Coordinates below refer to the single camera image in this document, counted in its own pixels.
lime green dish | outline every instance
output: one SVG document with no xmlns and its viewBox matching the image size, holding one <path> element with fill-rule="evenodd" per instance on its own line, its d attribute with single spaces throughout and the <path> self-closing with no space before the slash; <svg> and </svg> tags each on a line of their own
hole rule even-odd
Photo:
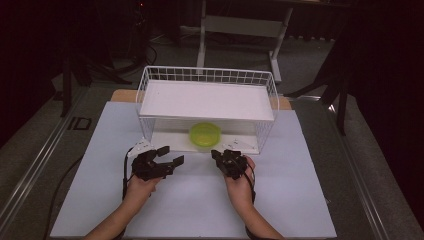
<svg viewBox="0 0 424 240">
<path fill-rule="evenodd" d="M 212 147 L 221 139 L 221 129 L 215 124 L 201 122 L 190 129 L 190 141 L 198 147 Z"/>
</svg>

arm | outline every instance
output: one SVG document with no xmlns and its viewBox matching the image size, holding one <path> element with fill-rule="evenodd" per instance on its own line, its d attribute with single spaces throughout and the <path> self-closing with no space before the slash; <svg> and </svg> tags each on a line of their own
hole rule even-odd
<svg viewBox="0 0 424 240">
<path fill-rule="evenodd" d="M 160 180 L 161 178 L 156 178 L 144 181 L 132 177 L 128 184 L 127 194 L 119 207 L 83 239 L 113 239 L 118 236 L 140 211 L 150 194 L 156 190 L 155 186 Z"/>
<path fill-rule="evenodd" d="M 255 163 L 247 157 L 248 164 L 254 169 Z M 252 179 L 252 170 L 248 167 L 246 174 Z M 234 209 L 243 220 L 247 229 L 255 236 L 260 238 L 285 239 L 265 218 L 256 210 L 252 201 L 252 192 L 247 179 L 242 176 L 237 180 L 231 177 L 225 177 L 228 196 Z"/>
</svg>

